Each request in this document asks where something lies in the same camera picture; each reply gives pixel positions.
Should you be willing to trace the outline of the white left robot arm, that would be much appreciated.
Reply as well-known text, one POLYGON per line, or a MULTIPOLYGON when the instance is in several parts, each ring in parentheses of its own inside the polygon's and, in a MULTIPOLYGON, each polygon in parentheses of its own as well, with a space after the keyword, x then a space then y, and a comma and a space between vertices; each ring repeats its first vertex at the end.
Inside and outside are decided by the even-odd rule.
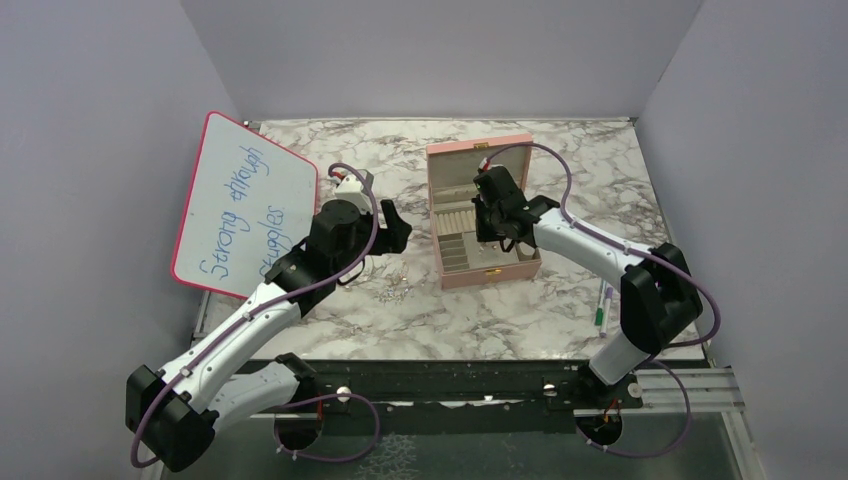
POLYGON ((391 200, 380 215, 332 200, 309 234, 276 260, 246 302, 206 339, 154 370, 138 367, 126 386, 130 461, 161 461, 179 472, 198 460, 227 426, 274 406, 298 411, 320 401, 317 374, 293 353, 259 371, 235 373, 258 349, 342 285, 368 255, 400 254, 411 225, 391 200))

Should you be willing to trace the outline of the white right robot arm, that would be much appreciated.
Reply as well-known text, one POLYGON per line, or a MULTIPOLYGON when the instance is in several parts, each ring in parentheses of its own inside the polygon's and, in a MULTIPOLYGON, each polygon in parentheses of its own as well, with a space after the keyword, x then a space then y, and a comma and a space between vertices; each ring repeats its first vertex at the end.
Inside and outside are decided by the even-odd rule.
POLYGON ((577 380, 579 398, 600 407, 617 383, 668 348, 703 312, 682 251, 670 243, 650 249, 610 236, 562 212, 558 202, 527 199, 503 166, 473 180, 477 237, 519 244, 571 260, 603 279, 620 295, 620 331, 589 361, 577 380))

